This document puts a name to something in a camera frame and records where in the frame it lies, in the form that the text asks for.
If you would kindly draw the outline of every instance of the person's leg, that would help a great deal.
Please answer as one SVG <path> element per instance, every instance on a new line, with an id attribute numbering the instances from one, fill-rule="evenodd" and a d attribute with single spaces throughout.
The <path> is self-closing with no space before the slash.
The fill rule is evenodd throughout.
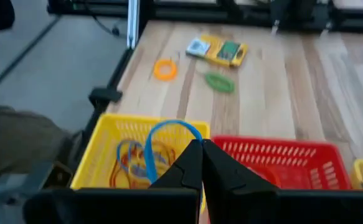
<path id="1" fill-rule="evenodd" d="M 71 135 L 50 119 L 0 106 L 0 173 L 27 173 L 39 161 L 67 161 Z"/>

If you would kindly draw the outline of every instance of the cable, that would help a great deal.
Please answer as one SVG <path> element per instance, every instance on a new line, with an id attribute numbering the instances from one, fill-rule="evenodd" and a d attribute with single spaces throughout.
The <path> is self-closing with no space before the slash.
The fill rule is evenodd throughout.
<path id="1" fill-rule="evenodd" d="M 162 121 L 162 122 L 158 123 L 157 125 L 155 125 L 149 132 L 148 137 L 145 142 L 145 147 L 144 147 L 144 159 L 145 159 L 145 164 L 146 164 L 146 171 L 147 171 L 148 179 L 149 179 L 149 181 L 151 181 L 151 183 L 154 183 L 158 179 L 158 175 L 156 173 L 156 167 L 155 167 L 155 163 L 154 163 L 153 152 L 152 152 L 152 135 L 157 130 L 159 130 L 161 127 L 168 125 L 168 124 L 183 125 L 195 136 L 196 139 L 198 139 L 200 142 L 202 142 L 202 135 L 200 134 L 200 132 L 198 130 L 196 130 L 195 127 L 193 127 L 191 124 L 189 124 L 187 122 L 180 121 L 180 120 L 167 120 L 167 121 Z"/>
<path id="2" fill-rule="evenodd" d="M 107 28 L 107 26 L 105 26 L 98 18 L 97 16 L 94 14 L 94 12 L 91 11 L 90 6 L 87 3 L 87 0 L 83 1 L 84 3 L 84 7 L 86 9 L 86 11 L 93 17 L 94 21 L 98 24 L 98 26 L 101 27 L 101 29 L 103 29 L 106 33 L 114 36 L 114 37 L 120 37 L 122 39 L 127 39 L 127 35 L 125 34 L 121 34 L 120 30 L 118 28 L 118 22 L 115 23 L 115 25 L 113 25 L 112 29 Z"/>

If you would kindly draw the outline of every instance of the metal frame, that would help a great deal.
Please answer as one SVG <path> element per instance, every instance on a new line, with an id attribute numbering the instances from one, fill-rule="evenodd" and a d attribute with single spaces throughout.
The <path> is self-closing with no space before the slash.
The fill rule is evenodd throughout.
<path id="1" fill-rule="evenodd" d="M 290 1 L 271 0 L 269 5 L 238 6 L 233 0 L 217 0 L 216 4 L 144 0 L 141 1 L 141 4 L 144 5 L 143 12 L 147 16 L 140 17 L 140 20 L 141 22 L 145 20 L 169 20 L 279 27 L 280 29 L 314 32 L 325 30 L 363 33 L 363 9 L 339 9 L 332 3 L 332 0 L 304 0 L 305 2 L 316 3 L 313 9 L 309 9 L 313 14 L 308 21 L 296 22 L 295 20 L 277 18 L 284 16 L 281 9 L 286 5 L 285 2 Z M 297 10 L 308 10 L 308 5 L 309 3 L 302 4 Z M 49 12 L 84 15 L 93 13 L 98 16 L 126 17 L 130 13 L 130 9 L 127 0 L 49 0 Z"/>
<path id="2" fill-rule="evenodd" d="M 299 21 L 286 15 L 286 4 L 292 0 L 271 0 L 269 5 L 238 6 L 233 0 L 217 0 L 217 3 L 154 2 L 153 0 L 49 0 L 48 11 L 56 14 L 83 14 L 96 16 L 128 17 L 128 49 L 125 50 L 107 88 L 118 86 L 120 78 L 149 20 L 205 22 L 260 26 L 300 32 L 358 32 L 363 33 L 363 9 L 338 9 L 332 0 L 304 0 L 298 16 L 311 17 Z M 97 102 L 85 131 L 82 148 L 75 160 L 80 162 L 85 146 L 100 115 L 109 100 Z"/>

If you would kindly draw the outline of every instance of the wooden tabletop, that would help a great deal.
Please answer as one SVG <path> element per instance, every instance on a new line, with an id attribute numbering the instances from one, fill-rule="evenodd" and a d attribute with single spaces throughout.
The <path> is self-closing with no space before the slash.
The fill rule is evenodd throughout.
<path id="1" fill-rule="evenodd" d="M 194 37 L 215 34 L 249 45 L 240 68 L 191 58 Z M 153 77 L 160 58 L 178 64 L 177 78 Z M 219 71 L 235 92 L 219 93 L 202 73 Z M 363 158 L 363 35 L 282 34 L 268 29 L 151 21 L 118 86 L 122 101 L 107 112 L 206 121 L 212 135 L 329 141 L 347 170 Z"/>

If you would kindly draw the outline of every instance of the red basket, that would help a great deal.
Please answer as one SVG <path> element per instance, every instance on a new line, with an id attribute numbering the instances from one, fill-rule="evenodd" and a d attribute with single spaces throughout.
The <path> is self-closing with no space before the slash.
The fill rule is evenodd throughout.
<path id="1" fill-rule="evenodd" d="M 332 144 L 234 136 L 216 136 L 213 142 L 281 189 L 351 188 Z"/>

